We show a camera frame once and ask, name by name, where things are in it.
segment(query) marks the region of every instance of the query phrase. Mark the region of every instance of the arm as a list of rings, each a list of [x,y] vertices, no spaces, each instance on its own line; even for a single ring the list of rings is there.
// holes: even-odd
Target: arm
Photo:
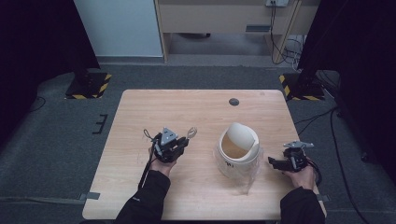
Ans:
[[[315,174],[311,166],[298,173],[284,172],[296,188],[280,201],[282,224],[320,224],[325,216],[314,193]]]
[[[163,201],[171,185],[169,174],[176,162],[154,160],[142,189],[126,202],[116,218],[116,224],[159,223]]]

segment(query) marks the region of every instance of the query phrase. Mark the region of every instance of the black curtain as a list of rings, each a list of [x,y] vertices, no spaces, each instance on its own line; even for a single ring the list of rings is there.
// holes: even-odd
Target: black curtain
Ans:
[[[340,74],[343,118],[396,183],[395,38],[396,1],[321,0],[299,67]]]
[[[0,145],[50,78],[100,68],[71,0],[0,0]]]

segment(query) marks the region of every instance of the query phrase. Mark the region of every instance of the yellow and black hazard tape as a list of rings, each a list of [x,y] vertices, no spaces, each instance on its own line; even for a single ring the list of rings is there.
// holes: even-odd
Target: yellow and black hazard tape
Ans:
[[[282,83],[282,87],[283,87],[283,90],[285,91],[287,100],[311,100],[311,101],[324,100],[324,97],[322,97],[322,96],[311,96],[311,95],[293,96],[291,94],[290,87],[289,87],[288,82],[285,79],[285,77],[279,76],[279,79],[280,79],[280,82]]]
[[[107,88],[108,82],[110,81],[111,75],[106,74],[105,76],[97,77],[102,79],[102,83],[97,87],[96,91],[93,91],[91,93],[78,93],[76,92],[75,94],[70,94],[66,95],[66,99],[94,99],[94,98],[100,98],[103,96],[105,93],[105,90]]]

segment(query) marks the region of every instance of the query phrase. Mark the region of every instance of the wooden cabinet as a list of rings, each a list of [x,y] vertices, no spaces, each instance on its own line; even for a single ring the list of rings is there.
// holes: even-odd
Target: wooden cabinet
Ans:
[[[289,35],[307,34],[319,0],[289,0],[286,7],[276,10],[267,7],[263,0],[155,0],[155,3],[163,55],[167,60],[172,33],[262,32],[268,43],[274,14],[274,40],[283,50]],[[276,61],[281,59],[279,53],[273,57]]]

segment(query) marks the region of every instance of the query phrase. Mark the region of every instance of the drawer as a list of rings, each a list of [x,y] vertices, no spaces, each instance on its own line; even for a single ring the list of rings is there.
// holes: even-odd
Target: drawer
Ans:
[[[284,34],[295,8],[276,8],[273,33]],[[163,33],[244,33],[248,25],[271,26],[273,10],[263,0],[158,0]]]

